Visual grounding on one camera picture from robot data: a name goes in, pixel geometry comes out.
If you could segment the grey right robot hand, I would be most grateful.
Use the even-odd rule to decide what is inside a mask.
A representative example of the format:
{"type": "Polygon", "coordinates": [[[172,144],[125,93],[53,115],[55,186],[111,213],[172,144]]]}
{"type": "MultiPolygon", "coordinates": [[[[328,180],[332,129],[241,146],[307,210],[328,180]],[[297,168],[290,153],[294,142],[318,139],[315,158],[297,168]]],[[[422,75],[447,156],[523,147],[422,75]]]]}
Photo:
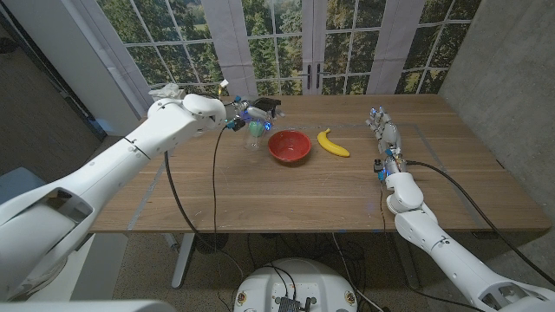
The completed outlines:
{"type": "Polygon", "coordinates": [[[371,108],[366,125],[377,139],[380,158],[375,160],[374,171],[385,179],[387,176],[406,171],[402,157],[402,138],[398,127],[383,107],[371,108]]]}

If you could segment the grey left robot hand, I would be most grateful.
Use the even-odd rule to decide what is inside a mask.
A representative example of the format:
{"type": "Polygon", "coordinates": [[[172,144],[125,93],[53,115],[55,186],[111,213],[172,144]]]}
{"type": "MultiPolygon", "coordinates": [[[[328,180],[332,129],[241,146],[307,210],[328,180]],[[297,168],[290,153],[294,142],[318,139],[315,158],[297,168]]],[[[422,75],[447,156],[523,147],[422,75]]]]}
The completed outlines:
{"type": "Polygon", "coordinates": [[[224,104],[226,127],[237,132],[251,121],[272,120],[276,116],[276,107],[280,104],[280,100],[268,97],[246,100],[237,96],[234,101],[224,104]]]}

